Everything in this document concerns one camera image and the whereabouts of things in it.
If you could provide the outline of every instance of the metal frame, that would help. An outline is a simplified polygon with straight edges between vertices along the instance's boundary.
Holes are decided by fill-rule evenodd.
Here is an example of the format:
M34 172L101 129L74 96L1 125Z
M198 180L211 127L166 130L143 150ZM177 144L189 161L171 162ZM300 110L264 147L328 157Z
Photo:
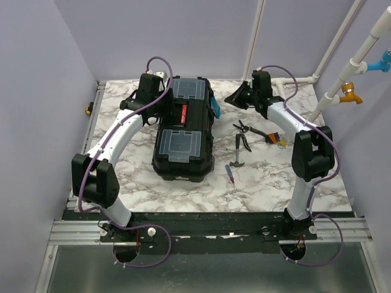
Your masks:
M94 107L90 116L82 153L85 153L90 147L92 133L97 123L105 86L106 82L98 83L97 94L95 95ZM70 192L67 210L74 210L76 203L77 197L73 196L72 192ZM382 277L379 263L376 259L375 251L373 250L372 236L366 220L364 218L336 218L335 220L343 231L345 242L360 242L362 244L365 260L368 264L370 275L376 290L381 293L388 292L386 283ZM57 251L60 245L113 245L112 242L100 242L101 229L97 224L97 220L54 221L35 293L47 292L56 261ZM315 221L315 227L318 238L316 240L306 240L306 243L340 242L338 230L328 219L318 219ZM279 241L279 244L292 243L296 243L296 241ZM135 246L136 243L116 242L115 245Z

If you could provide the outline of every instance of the white marble surface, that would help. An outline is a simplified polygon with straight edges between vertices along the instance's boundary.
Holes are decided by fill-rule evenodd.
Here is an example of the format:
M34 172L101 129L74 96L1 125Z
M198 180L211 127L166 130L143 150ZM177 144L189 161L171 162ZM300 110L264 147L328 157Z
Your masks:
M232 124L237 124L238 119L245 125L251 125L266 133L281 131L277 125L265 120L253 109L239 110L223 102L240 83L211 80L222 115L213 125L215 170L201 183L164 181L153 171L151 161L156 125L143 127L142 131L133 137L115 169L120 182L119 196L127 208L143 212L283 211L291 198L295 179L290 166L292 143L287 149L281 150L277 145L267 145L264 138L248 132L246 137L252 153L241 146L239 158L245 164L241 168L232 168L237 192L225 171L224 165L235 160L235 134L238 130ZM93 135L93 145L114 121L121 100L125 99L137 85L137 80L107 83ZM293 90L293 86L288 85L285 89L286 95L290 95ZM315 104L312 85L301 85L290 107L306 116ZM313 210L351 210L340 175L321 185Z

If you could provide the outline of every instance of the metal bracket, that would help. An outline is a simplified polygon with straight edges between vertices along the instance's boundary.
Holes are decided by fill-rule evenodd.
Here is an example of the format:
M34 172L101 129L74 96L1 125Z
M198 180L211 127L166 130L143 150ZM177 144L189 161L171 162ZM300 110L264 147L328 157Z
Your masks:
M48 290L51 273L54 267L54 261L57 255L57 250L57 245L48 245L48 248L46 249L45 253L45 258L43 259L41 272L39 274L37 287L35 288L35 293L42 293Z
M113 245L112 242L100 242L100 231L98 221L54 221L49 236L49 245ZM135 242L115 244L136 245Z
M365 218L340 218L334 219L342 230L344 242L369 242L372 236ZM317 219L314 221L317 239L305 240L305 243L332 243L340 242L340 233L337 227L329 219ZM279 244L295 244L297 241L279 241Z
M370 234L365 218L337 218L343 233L344 242L370 242ZM306 243L336 243L340 242L338 229L328 219L318 219L315 222L317 239L307 240ZM113 245L113 242L100 242L98 221L54 221L49 237L49 245ZM240 237L246 235L227 235ZM191 236L172 235L186 238ZM279 241L279 244L293 244L297 240ZM136 245L135 242L115 242L115 245Z

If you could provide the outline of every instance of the black toolbox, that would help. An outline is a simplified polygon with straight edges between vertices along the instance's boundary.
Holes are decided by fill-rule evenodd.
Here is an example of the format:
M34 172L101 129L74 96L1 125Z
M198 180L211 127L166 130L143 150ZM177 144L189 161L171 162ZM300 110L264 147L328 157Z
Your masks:
M214 169L214 93L205 78L174 77L174 115L160 120L152 165L164 180L201 182Z

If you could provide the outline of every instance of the hammer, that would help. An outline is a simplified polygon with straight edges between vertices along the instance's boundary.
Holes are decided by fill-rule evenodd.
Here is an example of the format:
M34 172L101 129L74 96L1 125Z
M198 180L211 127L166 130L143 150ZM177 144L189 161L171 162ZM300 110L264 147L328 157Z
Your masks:
M239 163L239 144L240 144L240 138L243 140L243 145L246 148L247 151L252 151L249 144L247 143L246 136L243 133L238 133L235 137L235 146L236 146L236 161L235 162L230 162L230 166L233 167L242 167L244 163Z

